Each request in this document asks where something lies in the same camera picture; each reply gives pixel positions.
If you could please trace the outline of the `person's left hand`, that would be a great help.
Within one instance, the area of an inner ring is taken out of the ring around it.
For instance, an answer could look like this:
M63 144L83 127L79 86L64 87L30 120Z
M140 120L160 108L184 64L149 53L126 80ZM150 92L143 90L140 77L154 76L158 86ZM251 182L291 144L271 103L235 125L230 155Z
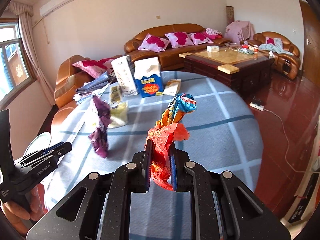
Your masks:
M43 185L39 183L30 191L30 212L12 200L6 203L1 202L6 218L22 237L26 237L29 231L23 220L38 221L47 213L43 205L43 189Z

